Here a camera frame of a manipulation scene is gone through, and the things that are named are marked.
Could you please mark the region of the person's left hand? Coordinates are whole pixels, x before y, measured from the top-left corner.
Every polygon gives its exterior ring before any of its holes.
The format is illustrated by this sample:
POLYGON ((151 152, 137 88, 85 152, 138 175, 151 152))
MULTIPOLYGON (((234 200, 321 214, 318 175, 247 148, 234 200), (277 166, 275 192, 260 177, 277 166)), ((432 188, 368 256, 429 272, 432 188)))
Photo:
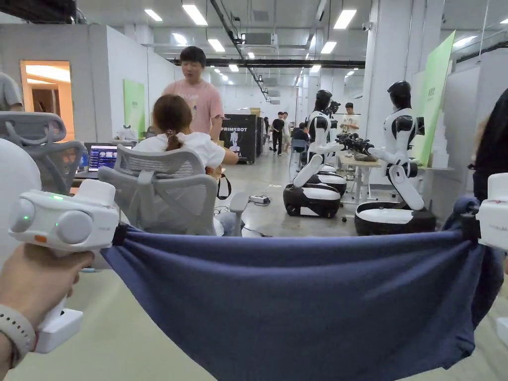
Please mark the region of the person's left hand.
POLYGON ((4 262, 0 275, 0 303, 22 314, 34 328, 65 297, 72 294, 93 252, 56 257, 45 247, 24 243, 4 262))

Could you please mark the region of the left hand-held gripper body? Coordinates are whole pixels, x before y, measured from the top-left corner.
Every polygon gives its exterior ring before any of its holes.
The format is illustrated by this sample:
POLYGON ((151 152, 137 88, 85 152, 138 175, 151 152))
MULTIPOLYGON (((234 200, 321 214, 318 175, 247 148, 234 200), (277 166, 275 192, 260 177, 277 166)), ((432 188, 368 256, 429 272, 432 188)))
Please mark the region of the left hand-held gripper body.
MULTIPOLYGON (((98 180, 83 181, 73 196, 23 192, 7 219, 8 234, 49 248, 56 257, 109 248, 119 223, 115 193, 113 185, 98 180)), ((79 333, 83 312, 64 305, 60 301, 38 326, 31 351, 50 353, 79 333)))

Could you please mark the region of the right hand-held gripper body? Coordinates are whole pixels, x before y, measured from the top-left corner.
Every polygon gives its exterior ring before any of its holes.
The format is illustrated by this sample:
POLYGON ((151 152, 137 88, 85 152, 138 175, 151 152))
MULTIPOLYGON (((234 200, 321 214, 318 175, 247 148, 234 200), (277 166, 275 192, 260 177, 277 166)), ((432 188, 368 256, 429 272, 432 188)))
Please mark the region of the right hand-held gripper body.
POLYGON ((503 252, 508 250, 508 174, 488 178, 487 198, 461 214, 462 235, 503 252))

